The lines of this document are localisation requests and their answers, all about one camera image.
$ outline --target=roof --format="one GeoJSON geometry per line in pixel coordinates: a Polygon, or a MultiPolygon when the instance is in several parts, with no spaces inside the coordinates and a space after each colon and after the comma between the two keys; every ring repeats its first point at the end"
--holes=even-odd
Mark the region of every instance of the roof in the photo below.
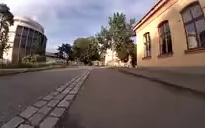
{"type": "Polygon", "coordinates": [[[168,0],[159,0],[145,16],[134,26],[134,31],[138,29],[143,23],[145,23],[157,10],[159,10],[168,0]]]}

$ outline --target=sidewalk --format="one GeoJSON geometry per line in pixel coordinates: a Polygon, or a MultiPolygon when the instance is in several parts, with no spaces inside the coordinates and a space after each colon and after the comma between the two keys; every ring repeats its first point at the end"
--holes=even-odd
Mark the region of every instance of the sidewalk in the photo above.
{"type": "Polygon", "coordinates": [[[120,72],[205,94],[205,68],[117,68],[120,72]]]}
{"type": "Polygon", "coordinates": [[[55,66],[47,66],[47,67],[40,67],[40,68],[0,69],[0,76],[7,76],[7,75],[26,73],[26,72],[35,72],[35,71],[42,71],[42,70],[50,70],[56,68],[64,68],[64,66],[55,65],[55,66]]]}

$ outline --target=distant building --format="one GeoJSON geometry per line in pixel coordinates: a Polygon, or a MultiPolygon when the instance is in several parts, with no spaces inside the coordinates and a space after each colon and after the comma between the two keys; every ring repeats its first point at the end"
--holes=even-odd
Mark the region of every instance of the distant building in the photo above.
{"type": "Polygon", "coordinates": [[[134,27],[137,66],[205,66],[205,0],[159,0],[134,27]]]}
{"type": "Polygon", "coordinates": [[[117,57],[116,51],[112,51],[111,49],[107,49],[105,55],[104,63],[105,65],[114,65],[114,62],[119,61],[117,57]]]}
{"type": "Polygon", "coordinates": [[[36,52],[45,55],[47,38],[44,28],[26,17],[14,17],[14,25],[9,30],[11,48],[3,54],[3,59],[11,63],[21,62],[22,58],[36,52]]]}

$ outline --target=curb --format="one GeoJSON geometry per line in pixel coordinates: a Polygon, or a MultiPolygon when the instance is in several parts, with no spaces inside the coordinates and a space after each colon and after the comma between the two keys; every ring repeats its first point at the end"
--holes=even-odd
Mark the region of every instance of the curb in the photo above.
{"type": "Polygon", "coordinates": [[[167,86],[170,86],[170,87],[174,87],[176,89],[185,90],[185,91],[188,91],[188,92],[191,92],[191,93],[196,93],[198,95],[205,96],[205,91],[180,86],[180,85],[177,85],[177,84],[166,82],[164,80],[160,80],[160,79],[153,78],[153,77],[148,77],[148,76],[145,76],[145,75],[139,75],[139,74],[132,73],[132,72],[129,72],[129,71],[125,71],[125,70],[122,70],[122,69],[117,69],[117,70],[121,73],[124,73],[124,74],[132,75],[132,76],[135,76],[135,77],[138,77],[138,78],[144,78],[144,79],[156,82],[156,83],[160,83],[162,85],[167,85],[167,86]]]}
{"type": "Polygon", "coordinates": [[[37,72],[37,71],[43,71],[43,70],[59,69],[59,68],[65,68],[65,67],[48,67],[48,68],[41,68],[41,69],[29,68],[29,69],[25,69],[23,71],[14,71],[14,72],[10,72],[10,73],[2,73],[2,74],[0,74],[0,77],[1,76],[16,75],[16,74],[20,74],[20,73],[28,73],[28,72],[37,72]]]}
{"type": "Polygon", "coordinates": [[[59,128],[91,69],[61,85],[0,128],[59,128]]]}

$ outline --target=bush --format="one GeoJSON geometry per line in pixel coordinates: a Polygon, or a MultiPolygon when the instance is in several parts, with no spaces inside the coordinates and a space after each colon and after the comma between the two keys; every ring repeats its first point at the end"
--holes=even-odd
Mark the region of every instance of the bush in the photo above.
{"type": "Polygon", "coordinates": [[[22,64],[36,64],[36,57],[28,55],[22,58],[22,64]]]}

